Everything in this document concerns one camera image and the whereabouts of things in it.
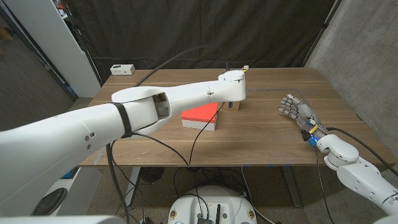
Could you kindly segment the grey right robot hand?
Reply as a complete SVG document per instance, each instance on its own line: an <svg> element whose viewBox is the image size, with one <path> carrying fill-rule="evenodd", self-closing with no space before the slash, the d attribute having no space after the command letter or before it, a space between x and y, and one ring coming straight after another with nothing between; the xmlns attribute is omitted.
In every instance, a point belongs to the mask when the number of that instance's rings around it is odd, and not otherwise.
<svg viewBox="0 0 398 224"><path fill-rule="evenodd" d="M316 143L319 139L328 135L326 128L306 103L291 94L287 94L280 103L281 106L278 110L296 121L297 125L302 129L304 141Z"/></svg>

